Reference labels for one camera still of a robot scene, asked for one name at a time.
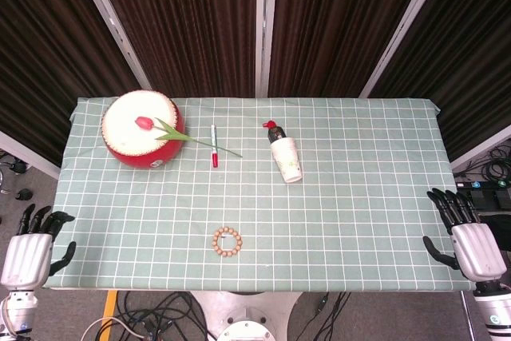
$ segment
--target wooden bead bracelet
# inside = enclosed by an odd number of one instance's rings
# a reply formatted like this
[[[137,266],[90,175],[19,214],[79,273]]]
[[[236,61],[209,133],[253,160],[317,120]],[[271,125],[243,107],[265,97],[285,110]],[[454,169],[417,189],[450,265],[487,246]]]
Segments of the wooden bead bracelet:
[[[225,251],[218,245],[218,238],[221,235],[223,235],[224,233],[228,233],[236,239],[236,246],[231,251]],[[243,244],[243,241],[241,240],[240,234],[237,231],[235,231],[233,228],[229,228],[229,227],[220,228],[213,235],[213,242],[212,242],[213,249],[215,250],[216,253],[219,254],[219,256],[222,256],[222,257],[234,256],[235,254],[237,254],[240,251],[242,244]]]

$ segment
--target white circular base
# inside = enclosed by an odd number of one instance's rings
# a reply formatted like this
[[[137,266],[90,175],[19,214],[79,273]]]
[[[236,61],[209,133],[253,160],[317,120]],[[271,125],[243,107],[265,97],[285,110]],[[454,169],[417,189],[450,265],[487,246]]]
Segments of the white circular base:
[[[228,291],[192,291],[191,293],[204,311],[208,330],[218,336],[219,340],[231,325],[246,322],[256,322],[262,328],[269,329],[274,339],[287,340],[289,316],[296,301],[302,295],[297,291],[266,291],[256,295],[237,295]],[[261,321],[262,316],[266,319],[264,323]],[[228,323],[230,318],[234,321],[233,324]]]
[[[275,341],[272,333],[262,324],[255,321],[239,321],[227,327],[217,341]]]

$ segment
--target robot finger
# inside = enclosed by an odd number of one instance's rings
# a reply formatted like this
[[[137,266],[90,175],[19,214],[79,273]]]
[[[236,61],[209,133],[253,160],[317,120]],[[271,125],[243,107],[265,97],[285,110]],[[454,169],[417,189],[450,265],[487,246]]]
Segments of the robot finger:
[[[472,201],[467,199],[460,192],[456,193],[456,200],[458,201],[458,204],[460,205],[461,209],[463,209],[466,212],[467,216],[470,217],[472,222],[481,223],[481,218],[479,217],[476,208],[473,206]]]
[[[25,211],[22,214],[22,219],[19,220],[19,228],[18,232],[16,233],[16,236],[24,235],[29,230],[29,222],[30,222],[30,215],[35,209],[35,204],[31,204],[25,209]]]
[[[450,235],[452,235],[453,233],[451,231],[451,228],[456,224],[456,222],[454,221],[454,218],[449,212],[449,207],[447,206],[447,203],[445,202],[444,199],[437,196],[437,194],[431,191],[428,191],[427,195],[430,198],[430,200],[433,201],[434,204],[437,206],[438,212],[440,213],[440,218],[442,219],[444,225],[446,226],[447,232]]]
[[[55,273],[69,265],[69,263],[73,259],[74,252],[76,251],[76,249],[77,243],[71,241],[67,247],[67,250],[65,251],[65,255],[59,261],[55,261],[53,264],[50,265],[49,276],[53,276]]]
[[[41,227],[42,218],[51,210],[51,205],[46,205],[44,208],[38,210],[30,221],[29,233],[38,233]]]
[[[451,267],[452,269],[459,269],[460,266],[458,264],[458,260],[456,260],[456,257],[444,255],[443,253],[440,253],[438,249],[435,248],[433,245],[433,241],[428,236],[422,237],[422,242],[424,242],[424,246],[426,247],[426,250],[428,253],[433,257],[436,261],[439,263],[442,263],[444,265],[447,265],[448,267]]]
[[[463,223],[472,223],[472,217],[469,216],[468,212],[463,208],[462,204],[460,204],[456,194],[452,191],[446,191],[446,196],[451,208],[456,209],[458,212],[458,215],[461,217],[461,221]]]
[[[62,229],[62,226],[65,223],[74,220],[74,217],[68,215],[67,213],[64,213],[64,212],[59,212],[59,213],[62,213],[62,214],[59,216],[56,216],[55,220],[53,220],[52,223],[50,224],[50,227],[48,228],[48,232],[47,232],[49,235],[52,236],[53,241],[55,241],[55,238],[57,238],[58,233]]]
[[[454,201],[452,201],[452,199],[450,199],[450,197],[444,192],[442,192],[440,189],[433,188],[432,191],[435,195],[440,197],[446,203],[449,214],[454,218],[454,223],[456,225],[463,224],[464,221],[458,212],[458,207],[456,206],[456,203],[454,203]]]
[[[53,212],[51,215],[46,217],[46,220],[44,223],[42,223],[41,229],[39,229],[39,232],[40,233],[48,233],[48,231],[51,228],[51,225],[53,224],[53,222],[55,220],[61,220],[61,221],[64,221],[64,223],[65,223],[67,221],[73,221],[74,217],[68,215],[65,212],[61,212],[61,211]]]

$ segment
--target yellow stick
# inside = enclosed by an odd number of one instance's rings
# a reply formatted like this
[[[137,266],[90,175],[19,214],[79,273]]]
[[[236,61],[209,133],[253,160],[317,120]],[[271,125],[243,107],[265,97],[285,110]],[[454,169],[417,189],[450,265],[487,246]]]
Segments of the yellow stick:
[[[117,298],[117,291],[109,291],[109,294],[106,296],[105,301],[105,310],[103,311],[103,317],[109,317],[113,316],[113,313],[115,312],[115,300]],[[104,319],[101,322],[101,325],[105,325],[107,322],[109,322],[109,319]],[[103,334],[101,334],[101,337],[99,338],[100,341],[109,341],[110,338],[110,328],[108,327]]]

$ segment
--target red pen cap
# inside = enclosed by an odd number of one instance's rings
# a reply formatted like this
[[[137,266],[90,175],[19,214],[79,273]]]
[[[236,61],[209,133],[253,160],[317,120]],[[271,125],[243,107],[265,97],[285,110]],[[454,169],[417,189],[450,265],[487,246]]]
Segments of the red pen cap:
[[[213,168],[218,168],[218,153],[212,153]]]
[[[264,128],[272,129],[275,128],[277,124],[273,120],[269,120],[266,123],[263,123]]]

